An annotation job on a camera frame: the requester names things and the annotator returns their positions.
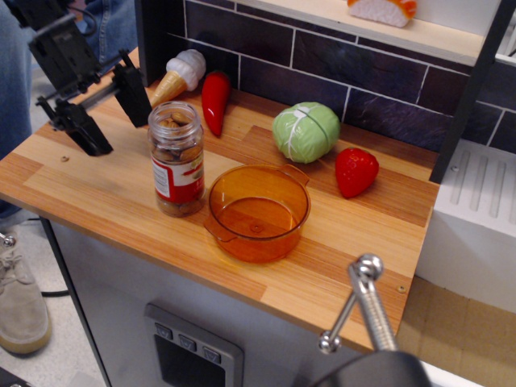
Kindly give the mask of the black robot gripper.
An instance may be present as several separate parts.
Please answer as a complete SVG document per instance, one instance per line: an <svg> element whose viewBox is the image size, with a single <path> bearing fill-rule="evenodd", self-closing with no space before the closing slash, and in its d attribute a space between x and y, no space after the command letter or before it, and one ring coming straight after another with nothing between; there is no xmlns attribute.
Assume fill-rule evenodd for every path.
<svg viewBox="0 0 516 387"><path fill-rule="evenodd" d="M135 127L148 124L152 107L140 72L133 67L128 51L100 62L80 32L72 14L47 23L37 30L29 43L31 53L41 66L55 92L38 98L57 130L64 131L87 155L104 156L113 151L102 131L86 112L100 101L115 96ZM84 94L101 80L104 67L113 69L112 84L86 99L81 105L68 100Z"/></svg>

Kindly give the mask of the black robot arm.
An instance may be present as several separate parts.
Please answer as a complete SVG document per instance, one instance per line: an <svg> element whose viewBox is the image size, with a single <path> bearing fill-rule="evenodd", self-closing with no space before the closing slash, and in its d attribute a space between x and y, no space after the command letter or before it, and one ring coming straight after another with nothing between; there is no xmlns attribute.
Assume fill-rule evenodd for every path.
<svg viewBox="0 0 516 387"><path fill-rule="evenodd" d="M90 156L112 147L87 110L116 97L135 127L148 123L151 104L129 51L99 61L69 12L70 1L8 1L21 27L35 31L29 48L55 91L40 96L53 128L66 134Z"/></svg>

